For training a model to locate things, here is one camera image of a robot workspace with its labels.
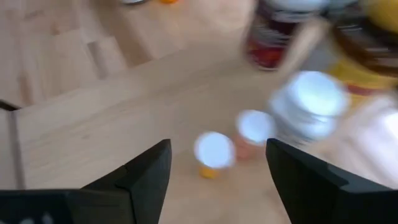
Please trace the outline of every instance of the red label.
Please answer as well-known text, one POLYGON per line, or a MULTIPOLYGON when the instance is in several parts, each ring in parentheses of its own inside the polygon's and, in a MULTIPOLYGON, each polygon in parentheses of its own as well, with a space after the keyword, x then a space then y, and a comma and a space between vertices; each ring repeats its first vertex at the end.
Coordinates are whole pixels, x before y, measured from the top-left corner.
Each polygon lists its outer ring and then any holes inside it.
POLYGON ((250 58, 260 68, 276 68, 284 57, 295 28, 311 14, 276 9, 267 1, 259 0, 247 41, 250 58))
POLYGON ((359 96, 371 96, 375 95, 376 93, 381 92, 382 90, 378 89, 371 89, 371 88, 364 88, 361 86, 356 86, 356 85, 346 85, 348 92, 354 95, 359 95, 359 96))

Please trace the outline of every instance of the white cap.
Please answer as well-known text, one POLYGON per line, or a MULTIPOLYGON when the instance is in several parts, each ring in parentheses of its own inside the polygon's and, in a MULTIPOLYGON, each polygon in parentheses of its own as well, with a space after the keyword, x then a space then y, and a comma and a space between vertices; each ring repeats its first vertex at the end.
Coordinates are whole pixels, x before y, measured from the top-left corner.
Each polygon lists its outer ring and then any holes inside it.
POLYGON ((233 165, 235 153, 232 141, 225 135, 204 133, 195 141, 195 157, 205 166, 222 169, 233 165))
POLYGON ((349 105, 343 85, 322 72, 299 72, 287 86, 287 96, 301 110, 320 116, 341 115, 349 105))
POLYGON ((275 136, 274 119, 261 111, 242 111, 236 125, 243 138, 258 146, 263 146, 267 139, 275 136))
POLYGON ((273 6, 280 7, 280 9, 311 12, 318 11, 325 7, 329 0, 261 0, 270 2, 273 6))

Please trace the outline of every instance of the small orange object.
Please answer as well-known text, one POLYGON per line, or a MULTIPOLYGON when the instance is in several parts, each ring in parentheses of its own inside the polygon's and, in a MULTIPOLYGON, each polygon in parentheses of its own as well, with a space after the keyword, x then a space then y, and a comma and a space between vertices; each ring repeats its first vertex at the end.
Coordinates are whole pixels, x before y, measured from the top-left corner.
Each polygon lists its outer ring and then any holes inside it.
POLYGON ((166 3, 166 4, 172 4, 177 2, 178 0, 160 0, 162 3, 166 3))
POLYGON ((200 175, 207 179, 215 179, 219 176, 220 171, 216 169, 212 169, 207 166, 200 167, 200 175))

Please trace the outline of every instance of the wood grain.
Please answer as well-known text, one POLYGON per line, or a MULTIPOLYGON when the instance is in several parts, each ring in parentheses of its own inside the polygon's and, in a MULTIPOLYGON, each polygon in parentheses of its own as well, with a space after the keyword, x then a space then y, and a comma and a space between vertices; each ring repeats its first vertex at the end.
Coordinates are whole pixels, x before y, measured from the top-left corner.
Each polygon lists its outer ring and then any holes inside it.
POLYGON ((16 150, 14 145, 14 135, 12 130, 15 127, 12 121, 11 112, 0 110, 0 189, 18 189, 19 170, 16 167, 16 150))
POLYGON ((33 105, 198 43, 229 39, 249 22, 253 5, 2 0, 0 49, 7 53, 0 57, 0 97, 33 105))
MULTIPOLYGON (((265 158, 236 164, 219 179, 198 174, 192 144, 205 131, 232 136, 241 110, 264 110, 272 92, 300 66, 325 26, 303 27, 278 72, 265 73, 241 53, 243 30, 121 71, 16 113, 28 189, 79 188, 111 172, 161 139, 170 138, 172 175, 160 223, 289 223, 265 158)), ((374 138, 394 97, 380 97, 341 123, 307 152, 365 178, 398 187, 391 166, 378 166, 377 150, 395 146, 374 138)))

